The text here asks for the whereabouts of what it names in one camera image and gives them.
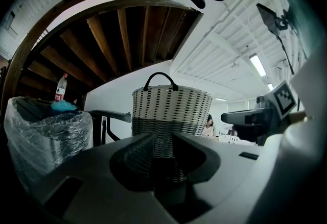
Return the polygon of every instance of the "woven basket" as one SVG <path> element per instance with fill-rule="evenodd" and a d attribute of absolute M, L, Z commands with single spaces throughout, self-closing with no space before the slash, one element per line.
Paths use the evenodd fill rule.
<path fill-rule="evenodd" d="M 166 76 L 171 85 L 149 86 L 157 74 Z M 172 133 L 200 136 L 211 102 L 212 97 L 208 93 L 178 86 L 167 74 L 156 72 L 149 77 L 144 88 L 133 92 L 132 134 L 154 132 L 154 157 L 174 158 Z"/>

